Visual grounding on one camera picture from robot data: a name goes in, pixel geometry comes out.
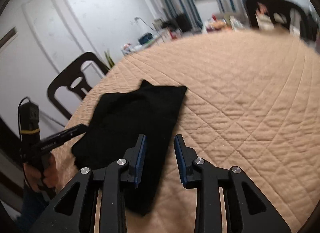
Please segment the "black bag by curtain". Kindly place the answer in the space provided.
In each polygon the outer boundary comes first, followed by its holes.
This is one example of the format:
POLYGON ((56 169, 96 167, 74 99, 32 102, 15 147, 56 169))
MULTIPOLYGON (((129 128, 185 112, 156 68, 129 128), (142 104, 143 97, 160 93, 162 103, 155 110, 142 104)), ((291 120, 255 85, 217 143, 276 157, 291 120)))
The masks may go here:
POLYGON ((170 31, 180 30, 182 33, 192 30, 192 25, 185 13, 177 15, 173 19, 169 19, 162 23, 162 29, 168 28, 170 31))

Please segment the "blue bag on desk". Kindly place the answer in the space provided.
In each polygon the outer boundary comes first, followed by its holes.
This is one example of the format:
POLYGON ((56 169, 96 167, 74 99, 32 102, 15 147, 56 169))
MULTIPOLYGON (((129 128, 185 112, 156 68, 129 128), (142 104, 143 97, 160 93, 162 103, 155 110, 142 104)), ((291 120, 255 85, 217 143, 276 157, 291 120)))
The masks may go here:
POLYGON ((138 42, 140 45, 144 45, 147 44, 149 41, 152 41, 154 38, 152 33, 145 33, 144 35, 142 35, 141 37, 139 37, 138 42))

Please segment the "black chair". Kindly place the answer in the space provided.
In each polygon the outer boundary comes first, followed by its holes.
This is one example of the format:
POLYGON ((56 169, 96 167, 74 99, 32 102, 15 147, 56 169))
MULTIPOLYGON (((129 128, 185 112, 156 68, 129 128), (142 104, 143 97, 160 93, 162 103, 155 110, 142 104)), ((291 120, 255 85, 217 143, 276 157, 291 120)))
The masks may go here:
POLYGON ((60 72, 47 89, 48 100, 68 120, 72 117, 72 114, 58 101, 55 93, 60 87, 66 87, 70 92, 83 100, 86 97, 83 89, 87 93, 92 89, 81 70, 81 66, 88 61, 94 62, 105 75, 110 70, 95 54, 86 52, 60 72))
POLYGON ((253 28, 259 28, 257 15, 260 8, 263 7, 263 15, 269 16, 273 25, 281 24, 285 29, 290 29, 294 22, 291 11, 297 12, 300 16, 298 20, 300 28, 300 37, 305 41, 315 41, 317 39, 318 25, 313 20, 312 14, 308 15, 297 4, 287 0, 246 0, 246 12, 249 24, 253 28))

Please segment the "black chair right side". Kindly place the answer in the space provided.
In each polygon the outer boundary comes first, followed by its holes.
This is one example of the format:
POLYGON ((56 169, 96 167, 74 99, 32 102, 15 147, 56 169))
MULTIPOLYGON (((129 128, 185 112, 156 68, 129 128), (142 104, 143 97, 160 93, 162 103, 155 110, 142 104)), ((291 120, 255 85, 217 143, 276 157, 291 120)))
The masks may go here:
POLYGON ((297 12, 300 16, 298 20, 300 28, 300 37, 305 41, 315 41, 317 39, 318 25, 313 20, 312 14, 308 15, 297 4, 287 0, 246 0, 246 12, 249 24, 253 28, 259 28, 257 15, 260 8, 263 7, 263 15, 269 16, 273 25, 281 24, 285 29, 290 29, 294 22, 291 11, 297 12))

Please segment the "black pants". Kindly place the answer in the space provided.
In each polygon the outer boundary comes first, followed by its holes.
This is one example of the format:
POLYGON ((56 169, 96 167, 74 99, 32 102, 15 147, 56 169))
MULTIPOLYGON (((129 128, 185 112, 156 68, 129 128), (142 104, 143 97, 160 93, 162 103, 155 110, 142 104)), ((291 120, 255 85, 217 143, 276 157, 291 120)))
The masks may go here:
POLYGON ((152 85, 142 80, 129 93, 103 94, 87 132, 72 146, 78 169, 102 169, 124 157, 139 135, 146 136, 142 179, 125 195, 128 210, 141 216, 153 206, 168 147, 178 120, 186 86, 152 85))

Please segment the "black chair left side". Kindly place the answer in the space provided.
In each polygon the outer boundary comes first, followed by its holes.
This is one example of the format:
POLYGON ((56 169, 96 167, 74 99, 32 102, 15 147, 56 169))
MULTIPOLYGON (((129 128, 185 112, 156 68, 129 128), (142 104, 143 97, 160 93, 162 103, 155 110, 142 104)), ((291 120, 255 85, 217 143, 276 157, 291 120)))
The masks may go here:
POLYGON ((55 93, 60 87, 66 87, 70 92, 83 100, 86 97, 83 89, 87 93, 92 89, 81 70, 81 66, 88 61, 94 62, 105 75, 110 70, 95 54, 86 52, 60 72, 47 89, 48 100, 68 120, 72 117, 72 114, 58 101, 55 93))

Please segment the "wall air vent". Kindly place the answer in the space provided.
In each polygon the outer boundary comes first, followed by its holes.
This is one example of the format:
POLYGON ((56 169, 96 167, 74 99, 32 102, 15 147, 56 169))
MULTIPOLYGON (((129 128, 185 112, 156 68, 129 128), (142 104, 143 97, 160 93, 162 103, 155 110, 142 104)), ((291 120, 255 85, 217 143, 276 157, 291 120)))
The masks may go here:
POLYGON ((16 28, 13 27, 9 32, 7 32, 0 40, 0 48, 5 46, 11 39, 13 39, 17 34, 16 28))

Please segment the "green potted plant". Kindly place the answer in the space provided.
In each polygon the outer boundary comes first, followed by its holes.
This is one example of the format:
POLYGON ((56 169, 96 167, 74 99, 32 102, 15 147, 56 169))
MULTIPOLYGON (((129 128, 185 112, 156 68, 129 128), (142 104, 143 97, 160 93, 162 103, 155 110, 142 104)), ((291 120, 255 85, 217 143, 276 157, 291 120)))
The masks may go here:
POLYGON ((107 60, 108 68, 112 69, 115 66, 115 63, 114 63, 113 59, 110 56, 110 51, 109 50, 104 51, 104 55, 105 55, 105 58, 107 60))

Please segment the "beige quilted bed cover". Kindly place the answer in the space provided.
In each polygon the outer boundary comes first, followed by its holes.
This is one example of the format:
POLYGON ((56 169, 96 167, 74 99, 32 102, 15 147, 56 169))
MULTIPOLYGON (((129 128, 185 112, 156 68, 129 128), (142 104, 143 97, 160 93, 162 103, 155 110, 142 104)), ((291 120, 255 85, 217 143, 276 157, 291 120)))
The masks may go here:
POLYGON ((319 202, 319 55, 286 31, 222 31, 125 56, 68 122, 142 80, 188 88, 175 133, 218 167, 239 166, 298 232, 319 202))

